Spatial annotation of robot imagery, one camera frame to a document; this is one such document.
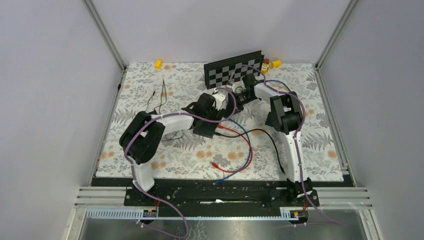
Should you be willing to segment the black ribbed network switch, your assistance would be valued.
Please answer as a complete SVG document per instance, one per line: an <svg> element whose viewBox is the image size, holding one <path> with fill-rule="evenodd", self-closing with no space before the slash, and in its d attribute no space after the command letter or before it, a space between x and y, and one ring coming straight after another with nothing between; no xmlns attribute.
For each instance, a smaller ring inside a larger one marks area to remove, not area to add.
<svg viewBox="0 0 424 240"><path fill-rule="evenodd" d="M270 113L267 115L266 121L265 121L265 125L269 126L269 127L273 127L273 123L272 123L272 118Z"/></svg>

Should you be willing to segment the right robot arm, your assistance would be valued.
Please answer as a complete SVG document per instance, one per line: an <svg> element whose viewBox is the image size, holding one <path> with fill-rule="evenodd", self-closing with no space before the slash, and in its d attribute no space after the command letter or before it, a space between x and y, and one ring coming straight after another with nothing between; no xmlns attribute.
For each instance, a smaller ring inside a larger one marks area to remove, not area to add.
<svg viewBox="0 0 424 240"><path fill-rule="evenodd" d="M291 183L297 184L308 179L302 166L300 127L304 123L301 103L294 91L276 90L269 84L256 80L254 74L242 78L241 90L234 87L236 111L242 111L244 105L254 100L262 100L270 105L266 123L275 131L284 134L282 139L287 167L284 172Z"/></svg>

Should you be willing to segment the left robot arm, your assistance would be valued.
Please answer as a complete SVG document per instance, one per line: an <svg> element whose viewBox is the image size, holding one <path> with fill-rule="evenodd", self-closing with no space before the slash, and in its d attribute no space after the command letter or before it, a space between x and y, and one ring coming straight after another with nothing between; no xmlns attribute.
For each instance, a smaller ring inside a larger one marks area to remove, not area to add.
<svg viewBox="0 0 424 240"><path fill-rule="evenodd" d="M232 93L203 93L197 101L180 111L168 114L139 112L120 137L124 157L130 162L136 199L144 206L152 204L155 184L151 159L164 135L191 130L193 134L212 138L220 122L236 111L237 100Z"/></svg>

